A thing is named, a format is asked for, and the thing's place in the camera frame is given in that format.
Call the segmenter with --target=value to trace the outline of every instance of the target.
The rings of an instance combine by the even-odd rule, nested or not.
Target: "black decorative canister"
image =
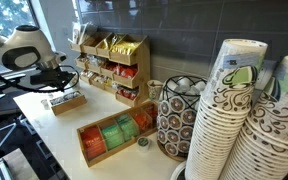
[[[196,104],[206,80],[195,76],[168,79],[160,94],[157,143],[169,157],[184,161],[188,156],[196,118]]]

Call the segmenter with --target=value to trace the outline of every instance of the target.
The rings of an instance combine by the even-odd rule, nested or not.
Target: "white countertop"
[[[43,99],[49,94],[28,93],[14,100],[35,128],[41,139],[52,152],[58,163],[72,180],[169,180],[180,162],[167,157],[157,146],[156,133],[149,136],[151,146],[142,153],[137,145],[88,167],[81,152],[77,129],[109,115],[130,108],[114,95],[80,82],[79,91],[85,95],[87,104],[55,116],[51,109],[45,109]],[[63,95],[53,93],[53,97]]]

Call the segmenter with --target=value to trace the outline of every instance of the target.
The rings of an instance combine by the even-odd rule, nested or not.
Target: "wooden organizer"
[[[84,156],[84,159],[88,165],[88,167],[93,166],[94,164],[103,161],[104,159],[110,157],[111,155],[125,149],[126,147],[134,144],[137,139],[140,136],[148,136],[154,132],[156,132],[157,128],[156,128],[156,118],[157,118],[157,104],[153,101],[148,101],[146,103],[143,103],[141,106],[137,106],[137,107],[133,107],[130,109],[127,109],[125,111],[122,111],[120,113],[114,114],[112,116],[106,117],[104,119],[101,119],[99,121],[96,121],[94,123],[91,123],[89,125],[83,126],[81,128],[77,129],[77,134],[78,134],[78,138],[79,138],[79,142],[80,142],[80,146],[81,146],[81,150]],[[135,116],[136,114],[140,114],[142,116],[146,117],[146,122],[148,122],[148,126],[145,126],[146,128],[140,128],[138,123],[135,120]],[[120,117],[121,115],[128,115],[131,119],[131,121],[135,124],[136,127],[136,131],[137,131],[137,136],[133,136],[131,137],[130,140],[125,141],[125,136],[123,131],[121,131],[120,127],[119,128],[119,133],[118,133],[118,137],[123,137],[124,138],[124,142],[120,145],[118,145],[115,148],[109,149],[106,145],[106,142],[109,141],[109,139],[105,139],[103,137],[103,134],[101,132],[102,129],[110,127],[112,125],[116,125],[116,118]],[[86,138],[85,134],[88,134],[88,131],[92,131],[94,129],[98,129],[98,131],[100,132],[100,136],[98,137],[90,137],[88,136],[88,139],[98,139],[98,141],[94,144],[92,144],[92,147],[87,147],[85,141],[88,141],[88,139]],[[90,152],[98,152],[98,154],[95,156],[94,154],[92,154],[90,156]]]
[[[114,93],[116,100],[131,106],[135,107],[140,105],[142,102],[148,99],[148,88],[147,82],[150,80],[150,50],[149,50],[149,40],[147,36],[142,35],[133,35],[133,34],[125,34],[118,44],[121,41],[128,42],[138,42],[138,47],[131,52],[130,55],[125,55],[117,52],[111,52],[108,49],[102,49],[103,43],[105,39],[112,39],[114,36],[113,33],[106,32],[97,32],[94,37],[91,37],[91,40],[86,40],[82,45],[70,44],[71,49],[81,52],[81,56],[85,54],[92,54],[104,58],[108,58],[109,61],[115,62],[118,64],[123,64],[126,66],[137,65],[138,72],[132,79],[127,79],[121,76],[114,74],[113,71],[107,70],[102,67],[96,67],[90,63],[81,63],[76,61],[76,66],[87,69],[92,72],[96,72],[100,75],[107,76],[111,78],[113,81],[118,84],[128,87],[130,89],[135,89],[138,87],[139,92],[137,97],[134,100],[130,100],[116,93],[116,91],[112,91],[111,89],[108,92]]]
[[[63,101],[59,104],[56,104],[56,105],[52,105],[51,103],[51,108],[53,110],[53,113],[56,115],[59,115],[61,113],[64,113],[66,111],[69,111],[71,109],[74,109],[78,106],[81,106],[83,104],[85,104],[87,101],[85,99],[85,96],[83,94],[80,94],[79,96],[73,98],[73,99],[70,99],[70,100],[67,100],[67,101]]]

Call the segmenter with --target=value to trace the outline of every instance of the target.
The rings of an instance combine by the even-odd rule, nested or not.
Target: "coffee pod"
[[[150,147],[151,141],[147,137],[140,137],[137,139],[138,149],[141,152],[147,152]]]

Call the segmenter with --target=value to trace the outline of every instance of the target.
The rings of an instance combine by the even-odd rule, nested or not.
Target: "patterned paper cup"
[[[275,144],[271,144],[266,139],[262,139],[261,137],[257,136],[252,129],[249,127],[247,123],[244,124],[242,127],[242,131],[249,137],[252,138],[252,141],[257,144],[259,147],[263,147],[266,151],[276,154],[281,157],[288,158],[288,149],[279,147]]]
[[[223,168],[220,180],[225,179],[223,177],[230,177],[234,178],[234,179],[258,179],[257,175],[254,175],[253,177],[251,177],[250,174],[242,172],[241,171],[241,167],[240,165],[234,163],[235,159],[230,156],[225,164],[225,167]]]
[[[285,162],[276,163],[276,162],[271,161],[268,158],[265,158],[260,155],[256,155],[256,153],[252,149],[248,148],[247,144],[243,144],[239,138],[237,138],[234,148],[236,148],[236,150],[239,151],[240,153],[244,154],[244,156],[250,162],[254,161],[257,163],[261,163],[269,168],[274,167],[276,169],[281,169],[281,170],[284,170],[285,168],[288,167],[288,163],[285,163]]]
[[[275,70],[250,118],[259,132],[288,144],[288,56]]]
[[[204,125],[202,125],[201,123],[199,123],[199,120],[195,121],[195,126],[193,129],[193,134],[198,133],[198,132],[203,132],[204,134],[206,134],[206,136],[208,136],[209,138],[212,138],[214,140],[216,140],[217,142],[225,142],[225,143],[232,143],[235,141],[235,137],[232,136],[224,136],[223,134],[220,133],[216,133],[208,128],[205,128]]]
[[[223,135],[237,136],[237,134],[240,131],[240,128],[242,127],[240,126],[234,128],[227,128],[210,121],[210,118],[207,118],[206,116],[203,116],[201,114],[198,114],[197,116],[199,116],[200,118],[199,122],[202,125],[206,126],[206,128]]]
[[[285,174],[285,172],[269,171],[259,164],[254,164],[243,159],[243,156],[237,154],[234,150],[232,150],[231,156],[235,160],[233,163],[239,165],[240,169],[242,170],[241,172],[244,174],[257,174],[265,179],[275,179],[276,177],[281,176],[284,177],[283,174]]]
[[[201,134],[195,134],[195,135],[199,138],[198,140],[199,144],[201,144],[201,146],[203,146],[206,149],[210,149],[211,152],[217,153],[215,154],[216,156],[217,155],[222,156],[222,154],[220,153],[227,153],[227,151],[230,151],[232,148],[232,146],[222,146],[220,144],[205,141]]]
[[[254,149],[256,149],[256,150],[262,152],[262,154],[265,154],[266,156],[272,157],[274,159],[281,160],[281,161],[288,161],[288,151],[287,150],[285,150],[285,151],[283,150],[284,153],[278,153],[273,148],[269,148],[270,144],[264,145],[266,143],[263,144],[261,139],[256,141],[259,138],[253,137],[250,134],[250,132],[247,131],[245,128],[246,128],[245,126],[242,127],[241,134],[246,141],[251,143],[251,145]]]
[[[218,176],[217,170],[220,170],[220,168],[222,167],[222,165],[218,165],[216,163],[212,164],[208,159],[203,159],[201,157],[192,157],[192,160],[198,163],[195,163],[192,166],[188,166],[186,164],[186,169],[187,168],[195,169],[193,174],[188,175],[188,177],[191,178],[194,177],[194,179],[216,179],[216,176]]]
[[[223,127],[227,127],[227,128],[239,128],[242,126],[242,124],[244,123],[244,119],[228,119],[228,118],[220,118],[219,116],[214,115],[213,113],[203,109],[203,107],[201,107],[199,109],[198,114],[200,115],[200,117],[207,117],[209,119],[210,122],[212,123],[216,123],[218,125],[221,125]]]
[[[222,137],[236,137],[240,131],[240,128],[232,129],[229,131],[225,131],[219,128],[216,128],[215,126],[211,125],[212,123],[208,123],[207,119],[204,119],[203,117],[199,117],[198,123],[204,128],[209,130],[210,132],[213,132],[214,134]]]
[[[199,155],[199,157],[203,157],[203,158],[207,158],[208,160],[211,159],[217,159],[219,160],[218,163],[223,163],[220,161],[225,161],[225,158],[227,157],[227,155],[229,154],[229,152],[222,152],[222,151],[215,151],[212,150],[211,148],[208,148],[206,146],[204,146],[202,143],[196,143],[196,144],[191,144],[191,146],[198,146],[196,148],[196,151]]]
[[[274,172],[274,174],[282,175],[282,174],[284,174],[283,171],[288,169],[288,166],[278,166],[278,165],[274,165],[274,164],[268,165],[267,163],[264,163],[265,161],[263,161],[263,162],[257,161],[257,160],[255,161],[254,159],[252,159],[252,156],[245,154],[246,152],[241,151],[236,146],[234,146],[232,152],[234,152],[235,155],[238,156],[242,161],[247,161],[248,164],[252,164],[255,167],[261,167],[264,172],[268,172],[268,173]]]
[[[247,111],[240,111],[239,114],[234,114],[231,113],[230,111],[223,111],[220,110],[219,108],[216,108],[210,104],[208,104],[205,100],[204,97],[201,96],[200,101],[199,101],[199,106],[203,106],[204,109],[208,109],[209,112],[216,114],[216,116],[222,117],[224,119],[242,119],[245,118],[250,111],[248,109]]]
[[[256,128],[250,123],[249,117],[246,118],[247,127],[251,129],[251,131],[254,133],[254,135],[260,137],[261,139],[264,139],[266,142],[272,144],[273,146],[280,147],[283,149],[288,149],[288,144],[281,143],[280,141],[275,141],[274,139],[271,139],[269,136],[266,136],[265,134],[261,133],[260,131],[256,130]]]
[[[258,41],[225,40],[203,91],[208,104],[237,114],[250,109],[266,49],[267,44]]]
[[[205,132],[198,132],[198,133],[196,133],[196,135],[199,138],[202,138],[205,141],[207,141],[209,144],[217,145],[217,146],[223,147],[223,148],[230,148],[234,144],[234,141],[230,141],[230,142],[224,141],[223,142],[223,141],[220,141],[218,139],[215,139],[214,136],[207,135],[207,133],[205,133]]]
[[[252,140],[246,137],[246,134],[242,130],[240,131],[237,139],[247,148],[249,148],[256,156],[267,159],[270,162],[288,164],[288,158],[278,156],[269,151],[266,151],[266,149],[263,149],[263,147],[257,146],[257,144],[255,144]]]

